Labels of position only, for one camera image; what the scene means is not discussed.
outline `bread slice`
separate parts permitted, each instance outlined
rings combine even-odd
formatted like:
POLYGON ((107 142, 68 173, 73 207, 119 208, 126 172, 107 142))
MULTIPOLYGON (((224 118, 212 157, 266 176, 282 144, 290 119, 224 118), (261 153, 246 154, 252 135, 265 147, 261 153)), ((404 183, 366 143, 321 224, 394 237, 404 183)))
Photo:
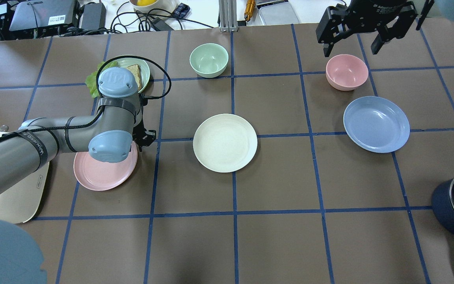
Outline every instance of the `bread slice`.
POLYGON ((127 70, 131 71, 134 75, 134 79, 136 79, 136 84, 138 85, 138 91, 143 88, 141 83, 141 67, 138 64, 133 64, 131 66, 126 67, 127 70))

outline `dark blue pot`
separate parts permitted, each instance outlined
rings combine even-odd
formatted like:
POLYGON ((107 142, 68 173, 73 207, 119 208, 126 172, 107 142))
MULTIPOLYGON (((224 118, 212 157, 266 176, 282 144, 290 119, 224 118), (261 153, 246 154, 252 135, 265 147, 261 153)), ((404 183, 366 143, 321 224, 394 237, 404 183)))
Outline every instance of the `dark blue pot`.
POLYGON ((439 222, 454 234, 454 179, 440 184, 432 195, 432 210, 439 222))

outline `table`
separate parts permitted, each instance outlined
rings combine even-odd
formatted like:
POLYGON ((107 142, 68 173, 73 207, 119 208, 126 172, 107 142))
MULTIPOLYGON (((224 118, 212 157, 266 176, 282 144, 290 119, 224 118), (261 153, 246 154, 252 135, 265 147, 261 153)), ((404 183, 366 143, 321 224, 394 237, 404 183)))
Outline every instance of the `table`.
MULTIPOLYGON (((0 42, 0 125, 90 115, 83 84, 105 59, 136 54, 168 70, 173 88, 144 109, 158 140, 122 185, 92 192, 73 153, 52 161, 43 208, 20 225, 38 242, 49 283, 454 283, 454 236, 430 197, 454 177, 454 23, 427 19, 376 56, 373 34, 341 41, 369 66, 352 92, 326 81, 316 24, 78 36, 0 42), (190 52, 214 42, 232 61, 198 78, 190 52), (342 125, 357 97, 404 110, 407 144, 378 154, 342 125), (205 169, 195 129, 219 113, 247 119, 259 148, 228 174, 205 169)), ((162 92, 151 69, 148 95, 162 92)))

